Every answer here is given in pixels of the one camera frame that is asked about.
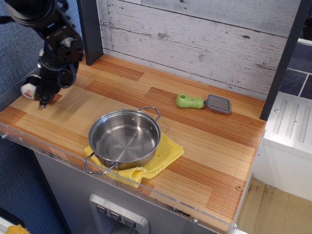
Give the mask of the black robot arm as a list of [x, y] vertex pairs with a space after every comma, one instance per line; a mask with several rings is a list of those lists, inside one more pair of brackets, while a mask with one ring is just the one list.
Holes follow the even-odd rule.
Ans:
[[80, 35], [65, 14], [65, 0], [8, 0], [9, 16], [2, 24], [16, 22], [32, 28], [44, 40], [37, 66], [39, 74], [30, 75], [21, 86], [21, 94], [39, 101], [39, 110], [53, 101], [60, 89], [74, 85], [78, 65], [84, 57]]

